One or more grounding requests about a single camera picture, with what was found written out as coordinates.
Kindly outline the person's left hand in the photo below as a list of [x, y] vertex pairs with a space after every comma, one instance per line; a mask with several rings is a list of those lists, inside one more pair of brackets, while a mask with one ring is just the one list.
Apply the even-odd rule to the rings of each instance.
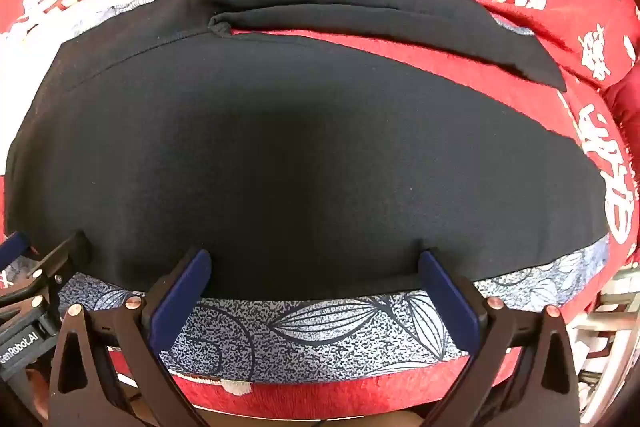
[[47, 425], [49, 420], [49, 382], [38, 369], [27, 367], [25, 374], [32, 391], [32, 405], [43, 424]]

